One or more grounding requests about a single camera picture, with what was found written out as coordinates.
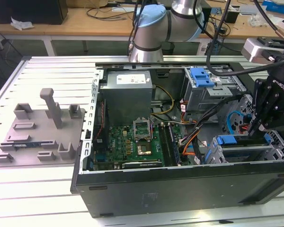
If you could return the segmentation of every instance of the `chip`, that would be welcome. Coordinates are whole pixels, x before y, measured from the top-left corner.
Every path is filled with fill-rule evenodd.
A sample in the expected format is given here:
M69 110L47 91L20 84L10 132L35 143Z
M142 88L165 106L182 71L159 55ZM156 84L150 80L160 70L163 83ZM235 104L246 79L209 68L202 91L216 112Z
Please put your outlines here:
M138 142L137 153L138 155L151 155L151 142Z

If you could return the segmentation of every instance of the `blue object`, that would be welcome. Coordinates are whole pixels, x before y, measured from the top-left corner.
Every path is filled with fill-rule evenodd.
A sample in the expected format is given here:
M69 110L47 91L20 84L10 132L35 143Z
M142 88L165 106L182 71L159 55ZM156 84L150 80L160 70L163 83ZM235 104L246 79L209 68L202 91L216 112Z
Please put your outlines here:
M106 161L106 155L105 154L96 154L96 160L97 160L97 162L105 162Z
M264 135L264 139L267 141L267 143L271 143L271 137L267 133Z
M208 73L203 68L190 68L191 77L195 80L196 87L213 87Z
M219 145L222 144L237 144L237 140L234 136L231 135L224 135L224 136L218 136L217 142Z
M227 127L228 127L228 130L229 130L229 133L230 133L230 134L234 134L234 132L233 132L233 130L232 130L232 128L231 128L231 116L232 116L234 113L236 113L236 114L238 114L238 115L244 117L244 114L242 114L240 111L237 111L237 110L231 112L231 113L227 116L226 123L227 123Z
M279 4L276 4L272 1L265 0L262 3L262 6L267 6L267 8L266 8L267 11L272 11L272 12L284 14L284 5L279 5Z
M212 7L212 11L210 11L211 14L219 15L222 14L221 7Z
M208 157L210 156L210 154L212 153L212 150L209 149L209 151L207 152L205 158L204 158L204 163L207 161Z
M137 15L140 13L140 8L137 9ZM139 19L138 27L147 27L160 21L166 14L164 5L147 5L144 7Z
M201 13L200 24L201 24L202 26L204 26L204 25L203 25L203 24L204 24L204 14L203 14L203 12ZM202 32L202 30L200 29L200 27L198 27L197 30L196 30L196 32L194 33L194 35L193 35L190 39L186 40L186 42L192 42L192 41L194 41L196 38L199 37L199 35L201 34L201 32Z

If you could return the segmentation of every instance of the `motherboard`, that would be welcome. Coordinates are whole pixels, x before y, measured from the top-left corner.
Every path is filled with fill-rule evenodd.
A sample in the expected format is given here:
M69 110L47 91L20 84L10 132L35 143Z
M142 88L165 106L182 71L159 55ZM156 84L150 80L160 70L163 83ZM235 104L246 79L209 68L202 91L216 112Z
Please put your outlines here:
M158 167L177 164L181 128L145 122L109 127L107 151L98 151L94 163L111 165L113 169L133 168L141 163Z

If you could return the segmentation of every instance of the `yellow wire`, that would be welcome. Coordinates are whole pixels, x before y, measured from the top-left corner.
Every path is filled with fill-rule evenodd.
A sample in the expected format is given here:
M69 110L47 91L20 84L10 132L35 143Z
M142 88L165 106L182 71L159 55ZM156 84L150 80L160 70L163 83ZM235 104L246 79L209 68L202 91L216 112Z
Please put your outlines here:
M163 87L161 87L161 86L159 86L159 85L156 85L156 87L159 87L159 88L161 88L166 94L168 94L168 96L170 97L170 99L171 99L171 106L170 106L170 108L168 109L168 110L165 110L165 111L162 111L162 112L158 112L158 113L151 113L151 115L153 115L153 114L166 114L166 113L168 113L168 112L170 112L171 110L172 110L172 108L174 108L174 99L173 99L173 97L171 96L171 94L167 91L167 90L165 90Z

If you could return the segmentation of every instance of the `label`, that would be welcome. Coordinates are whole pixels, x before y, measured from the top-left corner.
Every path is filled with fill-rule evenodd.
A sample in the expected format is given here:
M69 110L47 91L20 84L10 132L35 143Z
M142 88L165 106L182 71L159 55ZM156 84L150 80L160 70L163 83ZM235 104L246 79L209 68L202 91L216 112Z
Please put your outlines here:
M25 148L26 144L14 144L15 148Z
M199 147L200 147L200 148L207 147L207 142L206 142L206 141L202 141L202 145L200 145Z
M194 161L195 161L198 165L201 163L201 162L200 162L200 159L198 159L197 156L195 156Z
M144 74L118 75L117 84L146 84L146 79Z
M218 77L211 77L210 80L212 82L220 82L220 79Z
M181 111L185 112L186 111L186 106L185 105L181 105Z

